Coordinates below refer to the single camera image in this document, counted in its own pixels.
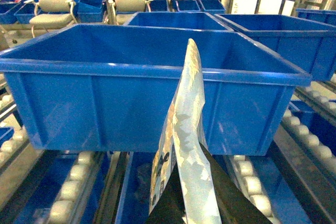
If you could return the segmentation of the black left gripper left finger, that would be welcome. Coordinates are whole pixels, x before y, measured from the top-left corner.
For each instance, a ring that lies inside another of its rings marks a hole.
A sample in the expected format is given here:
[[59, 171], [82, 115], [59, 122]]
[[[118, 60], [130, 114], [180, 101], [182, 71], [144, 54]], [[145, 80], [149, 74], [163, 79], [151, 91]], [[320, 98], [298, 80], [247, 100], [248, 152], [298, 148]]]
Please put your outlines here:
[[171, 175], [168, 184], [145, 223], [185, 223], [185, 206], [178, 174]]

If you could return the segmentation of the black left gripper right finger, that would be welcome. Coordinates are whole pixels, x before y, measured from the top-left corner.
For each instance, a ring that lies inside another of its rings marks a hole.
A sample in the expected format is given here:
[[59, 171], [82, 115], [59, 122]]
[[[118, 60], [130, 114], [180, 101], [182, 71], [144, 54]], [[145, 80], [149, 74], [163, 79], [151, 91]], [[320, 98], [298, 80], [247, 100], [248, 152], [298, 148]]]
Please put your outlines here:
[[203, 144], [201, 150], [208, 160], [222, 223], [271, 223], [232, 182]]

